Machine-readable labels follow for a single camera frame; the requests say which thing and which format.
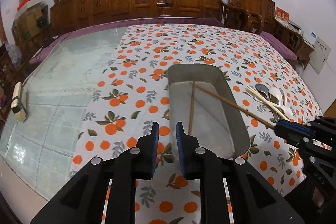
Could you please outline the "dark wooden chopstick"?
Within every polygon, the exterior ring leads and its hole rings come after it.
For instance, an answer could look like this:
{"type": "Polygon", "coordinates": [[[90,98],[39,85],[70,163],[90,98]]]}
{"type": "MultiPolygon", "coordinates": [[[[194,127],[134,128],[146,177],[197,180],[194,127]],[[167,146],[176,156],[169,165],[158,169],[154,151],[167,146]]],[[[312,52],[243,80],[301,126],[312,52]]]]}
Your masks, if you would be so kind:
{"type": "Polygon", "coordinates": [[[224,102],[228,106],[231,106],[231,107],[233,107],[233,108],[235,108],[235,109],[243,112],[245,115],[252,117],[253,119],[255,119],[258,122],[262,123],[265,127],[270,128],[272,130],[274,129],[274,125],[272,125],[269,122],[265,121],[264,119],[258,117],[256,114],[248,111],[247,109],[242,108],[241,106],[237,105],[236,103],[233,103],[233,102],[231,102],[230,100],[228,100],[228,99],[226,99],[224,97],[221,97],[221,96],[219,96],[219,95],[217,95],[217,94],[215,94],[215,93],[213,93],[211,91],[208,91],[205,88],[200,87],[199,85],[195,85],[195,87],[197,89],[201,90],[202,92],[204,92],[204,93],[206,93],[206,94],[208,94],[208,95],[210,95],[210,96],[212,96],[214,98],[219,99],[220,101],[224,102]]]}
{"type": "Polygon", "coordinates": [[[195,80],[193,80],[193,83],[192,83],[188,135],[191,135],[192,130],[193,130],[192,128],[193,128],[193,117],[194,117],[194,102],[195,102],[195,80]]]}

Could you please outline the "metal spoon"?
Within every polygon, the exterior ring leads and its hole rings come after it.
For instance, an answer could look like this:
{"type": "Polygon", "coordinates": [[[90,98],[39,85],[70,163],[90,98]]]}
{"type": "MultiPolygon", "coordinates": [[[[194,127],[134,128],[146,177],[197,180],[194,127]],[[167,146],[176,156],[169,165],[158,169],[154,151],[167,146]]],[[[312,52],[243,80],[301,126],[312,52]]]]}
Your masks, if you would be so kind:
{"type": "MultiPolygon", "coordinates": [[[[263,84],[255,84],[255,88],[256,90],[268,101],[270,101],[270,97],[269,97],[269,89],[263,85],[263,84]]],[[[271,110],[272,114],[273,114],[273,117],[274,117],[274,121],[275,122],[278,122],[278,114],[271,110]]]]}

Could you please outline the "white plastic soup spoon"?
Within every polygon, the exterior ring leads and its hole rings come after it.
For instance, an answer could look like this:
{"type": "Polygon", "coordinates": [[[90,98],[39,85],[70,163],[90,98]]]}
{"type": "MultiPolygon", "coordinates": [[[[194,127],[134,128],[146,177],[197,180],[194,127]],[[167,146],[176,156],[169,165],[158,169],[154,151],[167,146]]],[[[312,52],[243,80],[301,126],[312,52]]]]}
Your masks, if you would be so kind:
{"type": "Polygon", "coordinates": [[[270,87],[269,88],[269,98],[270,98],[270,101],[277,104],[277,105],[280,105],[280,106],[283,106],[283,103],[282,103],[282,93],[280,92],[280,90],[276,87],[270,87]]]}

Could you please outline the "rectangular metal tray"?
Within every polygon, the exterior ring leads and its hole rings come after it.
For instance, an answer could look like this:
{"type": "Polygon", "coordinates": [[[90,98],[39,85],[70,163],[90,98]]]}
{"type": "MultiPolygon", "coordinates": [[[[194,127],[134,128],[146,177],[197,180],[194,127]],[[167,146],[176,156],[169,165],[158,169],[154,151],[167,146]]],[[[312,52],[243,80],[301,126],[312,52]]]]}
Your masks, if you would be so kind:
{"type": "MultiPolygon", "coordinates": [[[[175,128],[182,122],[188,133],[192,83],[231,102],[234,96],[223,72],[213,65],[177,64],[168,69],[171,149],[179,161],[175,128]]],[[[192,134],[202,147],[230,159],[245,154],[251,145],[239,110],[195,88],[192,134]]]]}

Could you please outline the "orange print tablecloth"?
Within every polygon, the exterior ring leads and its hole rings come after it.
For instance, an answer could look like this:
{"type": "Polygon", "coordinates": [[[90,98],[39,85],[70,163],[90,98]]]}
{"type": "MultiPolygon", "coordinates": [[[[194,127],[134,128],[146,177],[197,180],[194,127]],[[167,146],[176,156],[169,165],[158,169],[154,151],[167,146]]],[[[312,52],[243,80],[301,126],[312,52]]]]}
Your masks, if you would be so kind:
{"type": "Polygon", "coordinates": [[[290,119],[306,123],[321,110],[303,79],[262,37],[194,24],[126,29],[96,83],[72,160],[118,157],[159,125],[155,175],[135,183],[137,223],[199,223],[201,190],[179,169],[175,126],[218,157],[244,157],[282,196],[305,181],[297,148],[263,125],[271,110],[256,85],[277,88],[290,119]]]}

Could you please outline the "wooden side table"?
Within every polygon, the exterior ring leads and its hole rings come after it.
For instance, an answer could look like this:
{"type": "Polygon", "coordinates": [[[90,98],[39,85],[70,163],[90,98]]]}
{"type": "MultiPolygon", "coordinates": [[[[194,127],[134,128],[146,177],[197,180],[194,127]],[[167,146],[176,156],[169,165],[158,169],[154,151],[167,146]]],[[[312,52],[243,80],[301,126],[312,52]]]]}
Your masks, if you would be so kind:
{"type": "Polygon", "coordinates": [[[297,61],[306,68],[310,61],[310,54],[314,52],[314,47],[303,39],[303,36],[290,24],[274,20],[273,36],[280,40],[297,56],[297,61]]]}

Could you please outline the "white router box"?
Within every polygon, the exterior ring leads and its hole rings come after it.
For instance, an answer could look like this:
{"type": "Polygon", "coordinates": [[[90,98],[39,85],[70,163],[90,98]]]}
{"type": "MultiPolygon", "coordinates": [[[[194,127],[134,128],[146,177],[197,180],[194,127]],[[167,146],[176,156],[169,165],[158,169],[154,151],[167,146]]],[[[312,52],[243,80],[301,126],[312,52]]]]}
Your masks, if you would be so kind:
{"type": "Polygon", "coordinates": [[[304,31],[303,34],[303,39],[308,42],[309,44],[311,44],[312,46],[315,45],[316,39],[317,39],[317,35],[312,32],[312,31],[304,31]]]}

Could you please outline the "red gift box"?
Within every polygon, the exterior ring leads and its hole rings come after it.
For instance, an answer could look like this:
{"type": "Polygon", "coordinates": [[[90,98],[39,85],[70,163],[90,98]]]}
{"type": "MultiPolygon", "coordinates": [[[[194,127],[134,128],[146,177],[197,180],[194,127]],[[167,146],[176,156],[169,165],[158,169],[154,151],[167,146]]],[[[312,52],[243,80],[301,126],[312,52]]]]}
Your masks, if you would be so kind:
{"type": "Polygon", "coordinates": [[[283,22],[289,22],[290,14],[279,7],[276,7],[276,19],[281,20],[283,22]]]}

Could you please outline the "large cardboard box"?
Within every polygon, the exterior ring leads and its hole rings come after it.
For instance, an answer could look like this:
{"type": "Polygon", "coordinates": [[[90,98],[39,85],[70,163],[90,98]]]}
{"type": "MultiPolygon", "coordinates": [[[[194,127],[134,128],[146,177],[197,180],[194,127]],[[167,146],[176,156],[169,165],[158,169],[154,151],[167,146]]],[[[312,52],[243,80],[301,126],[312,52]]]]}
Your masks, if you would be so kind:
{"type": "Polygon", "coordinates": [[[12,31],[17,41],[25,41],[41,32],[37,20],[43,16],[42,9],[41,5],[34,5],[14,20],[12,31]]]}

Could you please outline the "small black desk fan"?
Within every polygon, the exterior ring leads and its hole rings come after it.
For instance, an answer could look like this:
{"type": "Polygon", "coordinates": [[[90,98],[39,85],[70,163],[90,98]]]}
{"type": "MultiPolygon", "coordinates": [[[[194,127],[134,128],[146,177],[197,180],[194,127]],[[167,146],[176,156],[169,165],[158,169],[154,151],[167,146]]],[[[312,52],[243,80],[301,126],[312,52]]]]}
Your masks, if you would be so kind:
{"type": "Polygon", "coordinates": [[[49,21],[47,16],[42,15],[36,20],[37,28],[39,28],[40,30],[44,30],[48,26],[48,24],[49,21]]]}

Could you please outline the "white wall distribution box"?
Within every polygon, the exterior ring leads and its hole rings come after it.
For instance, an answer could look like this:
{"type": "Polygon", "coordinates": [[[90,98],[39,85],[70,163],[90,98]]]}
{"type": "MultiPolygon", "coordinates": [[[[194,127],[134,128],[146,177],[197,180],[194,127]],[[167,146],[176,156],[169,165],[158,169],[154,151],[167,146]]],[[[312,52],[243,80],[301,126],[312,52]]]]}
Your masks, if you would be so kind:
{"type": "Polygon", "coordinates": [[[318,36],[314,44],[314,51],[310,54],[309,64],[319,75],[327,63],[327,58],[331,52],[331,48],[318,36]]]}

